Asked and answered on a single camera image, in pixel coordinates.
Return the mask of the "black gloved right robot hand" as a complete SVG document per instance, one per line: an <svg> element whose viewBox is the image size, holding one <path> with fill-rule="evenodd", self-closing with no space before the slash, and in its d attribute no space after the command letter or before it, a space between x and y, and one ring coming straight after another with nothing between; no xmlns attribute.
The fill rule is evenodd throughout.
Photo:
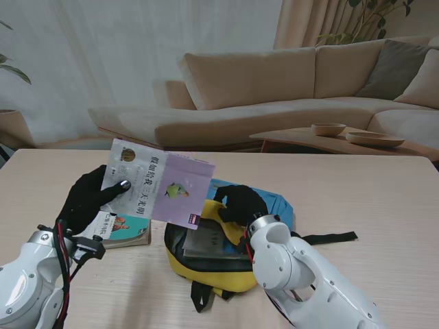
<svg viewBox="0 0 439 329"><path fill-rule="evenodd" d="M258 218L269 214L263 198L249 186L219 187L213 200L222 203L224 198L226 198L225 207L218 210L218 215L224 223L247 226Z"/></svg>

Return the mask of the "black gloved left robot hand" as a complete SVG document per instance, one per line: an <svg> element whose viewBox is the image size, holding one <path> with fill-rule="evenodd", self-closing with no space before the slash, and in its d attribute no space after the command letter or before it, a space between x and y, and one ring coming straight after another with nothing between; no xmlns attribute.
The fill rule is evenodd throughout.
<svg viewBox="0 0 439 329"><path fill-rule="evenodd" d="M102 206L130 189L131 183L127 180L102 189L105 172L106 165L103 164L76 181L56 219L56 230L60 225L62 229L70 230L72 235L82 233L96 218Z"/></svg>

